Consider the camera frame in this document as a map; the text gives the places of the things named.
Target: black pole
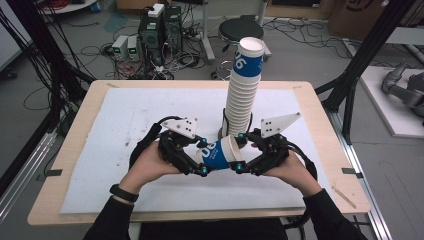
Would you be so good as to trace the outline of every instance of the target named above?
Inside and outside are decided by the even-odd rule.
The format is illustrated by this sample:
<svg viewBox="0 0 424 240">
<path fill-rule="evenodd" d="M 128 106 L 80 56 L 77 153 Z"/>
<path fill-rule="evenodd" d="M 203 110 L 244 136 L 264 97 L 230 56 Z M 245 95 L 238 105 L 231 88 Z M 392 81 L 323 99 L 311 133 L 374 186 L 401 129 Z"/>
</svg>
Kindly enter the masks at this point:
<svg viewBox="0 0 424 240">
<path fill-rule="evenodd" d="M 337 112 L 343 100 L 349 97 L 345 105 L 342 130 L 343 136 L 349 144 L 351 144 L 349 134 L 356 84 L 414 2 L 415 0 L 391 0 L 343 74 L 315 90 L 317 94 L 320 94 L 333 88 L 330 96 L 323 101 L 324 108 L 333 112 Z"/>
</svg>

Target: black sleeve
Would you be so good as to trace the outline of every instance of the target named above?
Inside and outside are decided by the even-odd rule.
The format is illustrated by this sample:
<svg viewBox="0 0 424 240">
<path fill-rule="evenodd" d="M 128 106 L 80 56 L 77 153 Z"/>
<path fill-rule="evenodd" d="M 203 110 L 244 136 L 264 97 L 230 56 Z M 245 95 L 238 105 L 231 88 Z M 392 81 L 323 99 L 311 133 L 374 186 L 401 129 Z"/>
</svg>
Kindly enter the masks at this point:
<svg viewBox="0 0 424 240">
<path fill-rule="evenodd" d="M 318 239 L 367 239 L 349 220 L 343 217 L 325 189 L 313 196 L 303 198 L 303 200 L 311 215 Z"/>
<path fill-rule="evenodd" d="M 128 226 L 133 209 L 134 205 L 122 203 L 111 196 L 84 240 L 129 240 Z"/>
</svg>

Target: power supply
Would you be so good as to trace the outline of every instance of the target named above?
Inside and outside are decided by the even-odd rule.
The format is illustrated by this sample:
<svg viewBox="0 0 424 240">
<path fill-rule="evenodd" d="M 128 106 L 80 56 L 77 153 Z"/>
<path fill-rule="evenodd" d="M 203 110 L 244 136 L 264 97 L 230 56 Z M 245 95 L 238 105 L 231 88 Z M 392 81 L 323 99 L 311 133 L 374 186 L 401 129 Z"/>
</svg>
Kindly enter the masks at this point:
<svg viewBox="0 0 424 240">
<path fill-rule="evenodd" d="M 137 36 L 128 37 L 128 54 L 131 61 L 140 61 L 140 42 Z"/>
<path fill-rule="evenodd" d="M 125 61 L 128 56 L 128 36 L 119 36 L 113 43 L 112 50 L 117 61 Z"/>
</svg>

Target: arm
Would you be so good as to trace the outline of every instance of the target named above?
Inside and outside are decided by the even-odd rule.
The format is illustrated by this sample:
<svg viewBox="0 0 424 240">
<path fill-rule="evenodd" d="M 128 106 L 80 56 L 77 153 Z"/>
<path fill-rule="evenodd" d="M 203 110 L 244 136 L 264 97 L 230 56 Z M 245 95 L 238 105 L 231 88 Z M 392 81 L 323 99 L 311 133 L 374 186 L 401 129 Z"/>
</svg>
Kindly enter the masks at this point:
<svg viewBox="0 0 424 240">
<path fill-rule="evenodd" d="M 178 174 L 178 169 L 165 162 L 158 149 L 158 142 L 150 144 L 137 158 L 134 165 L 119 183 L 119 188 L 138 194 L 147 183 L 166 174 Z M 134 203 L 117 196 L 111 196 L 100 212 L 84 240 L 127 240 L 128 225 Z"/>
<path fill-rule="evenodd" d="M 264 175 L 277 177 L 299 189 L 311 215 L 318 239 L 366 239 L 343 217 L 327 192 L 309 174 L 293 152 L 290 151 L 289 157 L 280 166 Z"/>
</svg>

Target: wristband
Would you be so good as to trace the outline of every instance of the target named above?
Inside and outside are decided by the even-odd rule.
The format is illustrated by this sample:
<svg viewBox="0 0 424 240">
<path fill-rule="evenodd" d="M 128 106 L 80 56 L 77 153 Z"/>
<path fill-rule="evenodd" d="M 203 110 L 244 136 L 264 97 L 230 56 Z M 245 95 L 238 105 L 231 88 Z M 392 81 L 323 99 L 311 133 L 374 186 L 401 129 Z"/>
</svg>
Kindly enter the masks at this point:
<svg viewBox="0 0 424 240">
<path fill-rule="evenodd" d="M 121 188 L 119 188 L 119 184 L 112 185 L 112 187 L 110 187 L 109 192 L 129 202 L 135 202 L 138 199 L 138 194 L 133 194 L 122 190 Z"/>
</svg>

